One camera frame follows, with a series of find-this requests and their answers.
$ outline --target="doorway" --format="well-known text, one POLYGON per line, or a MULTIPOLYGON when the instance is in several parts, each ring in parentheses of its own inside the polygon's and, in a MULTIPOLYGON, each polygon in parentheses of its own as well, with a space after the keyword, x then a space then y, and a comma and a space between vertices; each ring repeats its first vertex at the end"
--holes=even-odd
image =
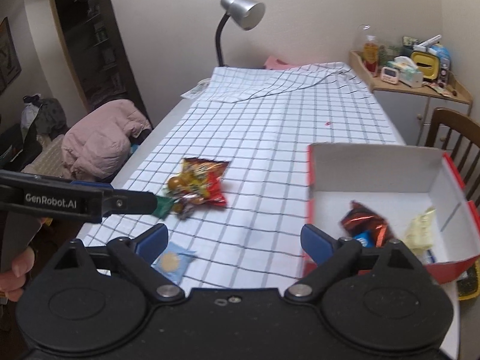
POLYGON ((129 99, 147 118, 111 0, 50 0, 63 52, 88 112, 129 99))

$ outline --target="human hand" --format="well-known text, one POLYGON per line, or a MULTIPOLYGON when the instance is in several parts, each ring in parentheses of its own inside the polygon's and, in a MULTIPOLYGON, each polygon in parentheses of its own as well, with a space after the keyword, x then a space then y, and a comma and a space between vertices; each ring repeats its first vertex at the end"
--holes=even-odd
POLYGON ((31 271, 35 254, 31 247, 19 254, 11 262, 11 270, 0 274, 0 291, 12 302, 18 302, 23 294, 22 287, 26 282, 26 274, 31 271))

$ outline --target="blue gripper pad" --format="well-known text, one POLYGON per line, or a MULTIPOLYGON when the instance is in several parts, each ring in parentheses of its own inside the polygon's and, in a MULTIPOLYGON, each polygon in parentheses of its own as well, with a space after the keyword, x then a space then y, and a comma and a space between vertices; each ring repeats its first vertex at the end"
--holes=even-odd
POLYGON ((300 233, 302 249, 317 265, 327 261, 337 248, 337 240, 314 225, 303 225, 300 233))
POLYGON ((85 187, 107 188, 109 190, 113 189, 111 184, 108 184, 108 183, 94 183, 91 181, 81 181, 81 180, 74 180, 70 183, 70 185, 83 185, 85 187))
POLYGON ((163 223, 152 226, 132 240, 134 252, 152 265, 169 243, 169 230, 163 223))

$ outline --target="yellow container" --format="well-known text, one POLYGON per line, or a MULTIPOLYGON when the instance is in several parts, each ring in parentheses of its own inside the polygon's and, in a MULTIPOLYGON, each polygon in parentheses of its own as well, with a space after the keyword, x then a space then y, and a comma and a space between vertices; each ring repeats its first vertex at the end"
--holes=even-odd
POLYGON ((414 51, 410 58, 417 64, 425 80, 435 81, 438 78, 438 72, 440 71, 438 57, 426 52, 414 51))

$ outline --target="black lamp neck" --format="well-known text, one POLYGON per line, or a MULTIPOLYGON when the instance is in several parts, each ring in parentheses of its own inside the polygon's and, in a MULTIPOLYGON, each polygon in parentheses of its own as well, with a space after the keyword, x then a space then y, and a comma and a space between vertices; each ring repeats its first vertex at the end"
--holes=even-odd
POLYGON ((225 24, 229 19, 229 17, 230 15, 228 13, 225 13, 225 15, 223 15, 222 20, 220 20, 220 23, 218 24, 217 33, 215 34, 215 47, 217 48, 218 66, 225 66, 223 63, 223 54, 222 54, 222 47, 220 45, 220 37, 222 36, 222 30, 225 27, 225 24))

